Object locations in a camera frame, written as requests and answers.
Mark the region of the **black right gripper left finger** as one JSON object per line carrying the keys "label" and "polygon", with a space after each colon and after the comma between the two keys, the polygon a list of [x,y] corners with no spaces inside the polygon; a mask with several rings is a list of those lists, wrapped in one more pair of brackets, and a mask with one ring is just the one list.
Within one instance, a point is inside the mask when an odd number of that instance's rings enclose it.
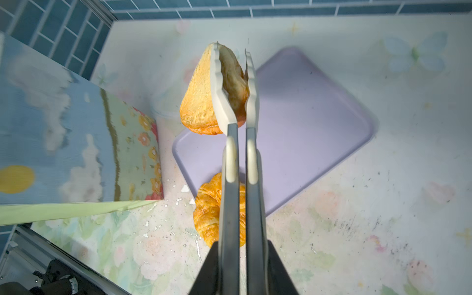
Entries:
{"label": "black right gripper left finger", "polygon": [[216,295],[218,292],[218,277],[218,242],[215,242],[210,248],[188,295]]}

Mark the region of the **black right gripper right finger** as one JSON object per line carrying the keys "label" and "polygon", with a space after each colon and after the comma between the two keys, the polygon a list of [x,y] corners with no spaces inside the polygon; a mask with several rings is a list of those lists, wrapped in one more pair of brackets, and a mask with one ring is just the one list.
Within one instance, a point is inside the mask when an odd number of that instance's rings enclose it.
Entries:
{"label": "black right gripper right finger", "polygon": [[268,284],[270,295],[298,295],[273,243],[268,240]]}

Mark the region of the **metal tongs with white tips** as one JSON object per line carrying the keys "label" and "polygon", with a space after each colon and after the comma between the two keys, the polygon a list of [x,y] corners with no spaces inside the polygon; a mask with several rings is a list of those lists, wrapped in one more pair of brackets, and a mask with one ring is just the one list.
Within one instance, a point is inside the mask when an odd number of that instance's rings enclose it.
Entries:
{"label": "metal tongs with white tips", "polygon": [[[210,81],[213,109],[218,126],[226,135],[222,157],[221,208],[218,241],[219,295],[237,295],[240,292],[240,178],[238,124],[227,93],[221,63],[222,46],[211,46]],[[249,97],[245,142],[245,187],[247,208],[247,293],[269,294],[269,253],[266,237],[266,217],[263,198],[261,155],[257,149],[259,124],[259,93],[252,56],[246,52],[246,71]]]}

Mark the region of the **ring shaped croissant bread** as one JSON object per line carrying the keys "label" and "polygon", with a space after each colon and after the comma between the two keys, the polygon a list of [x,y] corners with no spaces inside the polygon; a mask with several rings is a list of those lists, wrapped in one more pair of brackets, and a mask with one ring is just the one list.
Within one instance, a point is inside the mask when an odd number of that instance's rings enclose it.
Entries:
{"label": "ring shaped croissant bread", "polygon": [[[219,240],[220,207],[222,196],[221,173],[216,174],[210,182],[201,185],[195,198],[193,212],[194,226],[199,236],[211,248]],[[246,244],[246,187],[239,185],[240,191],[240,247]]]}

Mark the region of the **triangular toast bread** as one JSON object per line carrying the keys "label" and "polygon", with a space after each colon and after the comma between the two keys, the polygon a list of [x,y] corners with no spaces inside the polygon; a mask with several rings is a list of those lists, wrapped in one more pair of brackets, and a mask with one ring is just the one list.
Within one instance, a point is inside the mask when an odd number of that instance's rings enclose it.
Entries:
{"label": "triangular toast bread", "polygon": [[[213,109],[210,81],[211,50],[207,46],[192,75],[189,87],[181,103],[179,113],[182,124],[190,131],[200,135],[218,135],[222,131]],[[241,127],[247,119],[245,103],[249,97],[248,78],[243,73],[233,51],[220,44],[223,89]]]}

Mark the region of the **white paper gift bag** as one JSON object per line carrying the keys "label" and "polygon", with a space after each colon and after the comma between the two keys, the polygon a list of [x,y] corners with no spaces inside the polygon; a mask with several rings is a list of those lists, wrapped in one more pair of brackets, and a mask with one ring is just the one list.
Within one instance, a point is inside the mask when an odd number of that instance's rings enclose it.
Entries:
{"label": "white paper gift bag", "polygon": [[153,118],[1,35],[1,224],[163,199]]}

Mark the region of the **lilac plastic tray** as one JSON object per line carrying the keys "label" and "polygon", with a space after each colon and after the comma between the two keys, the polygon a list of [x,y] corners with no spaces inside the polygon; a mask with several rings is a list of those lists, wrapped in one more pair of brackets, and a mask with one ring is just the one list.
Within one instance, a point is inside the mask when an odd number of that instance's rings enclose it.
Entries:
{"label": "lilac plastic tray", "polygon": [[[296,47],[277,52],[256,72],[259,122],[233,129],[248,216],[260,220],[365,145],[374,123],[354,98]],[[258,184],[248,165],[257,160]]]}

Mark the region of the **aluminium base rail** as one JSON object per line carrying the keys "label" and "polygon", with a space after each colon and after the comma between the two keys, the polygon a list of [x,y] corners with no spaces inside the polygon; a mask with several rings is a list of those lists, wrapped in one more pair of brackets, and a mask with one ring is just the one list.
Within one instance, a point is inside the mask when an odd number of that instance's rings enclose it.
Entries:
{"label": "aluminium base rail", "polygon": [[2,295],[127,295],[30,229],[15,226],[1,255]]}

